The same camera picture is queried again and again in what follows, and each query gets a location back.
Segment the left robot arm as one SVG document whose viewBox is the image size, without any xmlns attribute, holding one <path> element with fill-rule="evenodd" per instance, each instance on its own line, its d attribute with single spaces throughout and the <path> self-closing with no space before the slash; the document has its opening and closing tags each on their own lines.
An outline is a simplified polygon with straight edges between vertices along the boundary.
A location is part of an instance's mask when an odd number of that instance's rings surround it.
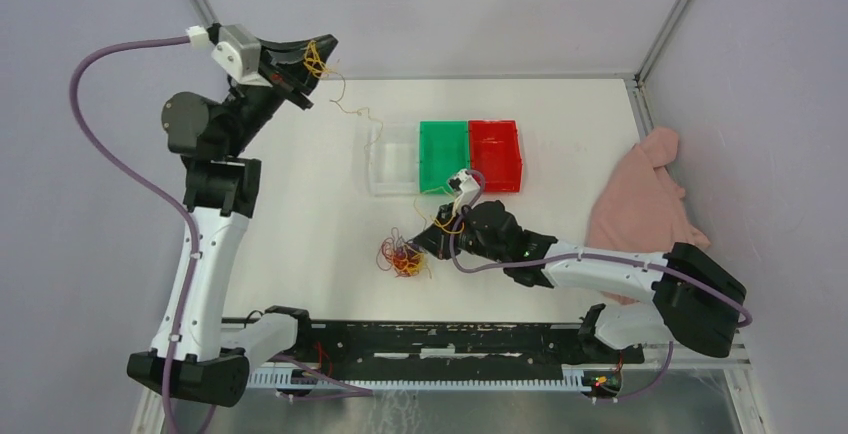
<svg viewBox="0 0 848 434">
<path fill-rule="evenodd" d="M 241 240 L 253 216 L 261 163 L 243 151 L 284 103 L 311 105 L 318 84 L 312 67 L 336 48 L 334 36 L 239 46 L 223 29 L 217 47 L 234 59 L 223 101 L 180 92 L 164 105 L 161 122 L 169 150 L 186 170 L 177 207 L 185 234 L 171 298 L 150 347 L 133 353 L 128 376 L 166 397 L 231 407 L 250 374 L 279 350 L 307 358 L 314 333 L 307 314 L 275 308 L 233 336 L 222 331 L 226 291 Z"/>
</svg>

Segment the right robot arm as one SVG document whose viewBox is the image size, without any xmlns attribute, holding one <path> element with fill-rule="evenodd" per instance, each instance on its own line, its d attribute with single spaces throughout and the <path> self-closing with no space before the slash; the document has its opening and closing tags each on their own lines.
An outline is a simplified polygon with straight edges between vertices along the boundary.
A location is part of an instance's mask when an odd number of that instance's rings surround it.
<svg viewBox="0 0 848 434">
<path fill-rule="evenodd" d="M 519 225 L 500 201 L 439 208 L 412 244 L 463 273 L 501 270 L 525 287 L 581 288 L 631 299 L 595 308 L 577 336 L 580 354 L 602 362 L 616 350 L 677 342 L 704 356 L 728 357 L 738 329 L 751 324 L 746 288 L 701 248 L 627 253 L 569 244 Z M 484 259 L 466 267 L 465 253 Z"/>
</svg>

